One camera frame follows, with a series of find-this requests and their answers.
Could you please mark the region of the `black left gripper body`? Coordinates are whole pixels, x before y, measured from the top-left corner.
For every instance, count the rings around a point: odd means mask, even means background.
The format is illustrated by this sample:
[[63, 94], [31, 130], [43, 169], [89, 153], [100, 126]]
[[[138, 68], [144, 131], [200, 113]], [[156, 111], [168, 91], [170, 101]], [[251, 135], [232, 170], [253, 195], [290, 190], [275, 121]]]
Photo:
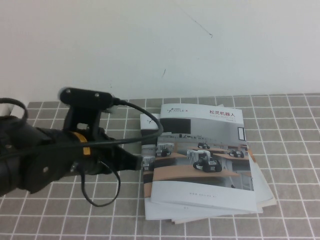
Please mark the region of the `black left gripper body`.
[[[89, 143], [114, 139], [106, 135], [100, 126], [71, 130], [71, 139], [76, 143]], [[71, 149], [71, 175], [113, 174], [121, 166], [122, 149], [118, 146], [86, 146]]]

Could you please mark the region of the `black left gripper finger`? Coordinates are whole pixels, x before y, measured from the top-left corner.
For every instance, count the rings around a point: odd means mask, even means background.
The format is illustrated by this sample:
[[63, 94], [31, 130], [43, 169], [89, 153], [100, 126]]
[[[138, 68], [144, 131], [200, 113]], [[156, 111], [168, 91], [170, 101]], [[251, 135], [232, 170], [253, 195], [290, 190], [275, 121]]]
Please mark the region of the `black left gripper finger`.
[[120, 146], [116, 146], [116, 158], [121, 165], [140, 165], [142, 157], [134, 155]]
[[115, 160], [112, 163], [112, 171], [139, 171], [142, 167], [142, 160], [129, 160], [129, 161], [120, 161]]

